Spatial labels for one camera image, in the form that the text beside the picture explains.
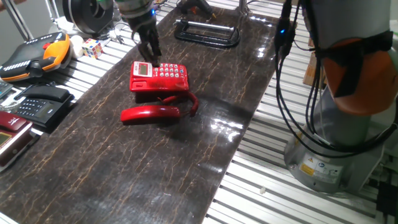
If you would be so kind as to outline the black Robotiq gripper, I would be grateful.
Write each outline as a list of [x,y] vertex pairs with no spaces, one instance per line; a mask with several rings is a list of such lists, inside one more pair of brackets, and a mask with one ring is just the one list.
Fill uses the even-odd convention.
[[137,48],[145,62],[151,63],[154,67],[160,66],[160,50],[159,35],[156,29],[156,17],[150,14],[144,14],[139,17],[127,20],[131,30],[139,34],[140,43]]

